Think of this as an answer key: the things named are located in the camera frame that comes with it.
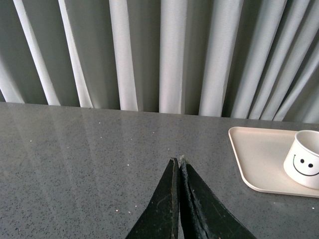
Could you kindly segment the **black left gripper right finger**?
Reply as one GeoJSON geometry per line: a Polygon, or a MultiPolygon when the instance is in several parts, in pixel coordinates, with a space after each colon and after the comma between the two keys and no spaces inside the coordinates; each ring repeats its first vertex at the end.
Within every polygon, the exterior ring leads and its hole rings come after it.
{"type": "Polygon", "coordinates": [[[179,160],[180,216],[186,239],[254,239],[184,156],[179,160]]]}

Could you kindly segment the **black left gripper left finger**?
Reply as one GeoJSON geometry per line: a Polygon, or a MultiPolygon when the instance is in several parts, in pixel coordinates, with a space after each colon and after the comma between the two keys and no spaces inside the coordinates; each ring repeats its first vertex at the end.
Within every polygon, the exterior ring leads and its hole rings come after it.
{"type": "Polygon", "coordinates": [[[171,158],[147,208],[128,233],[128,239],[178,238],[179,185],[178,161],[171,158]]]}

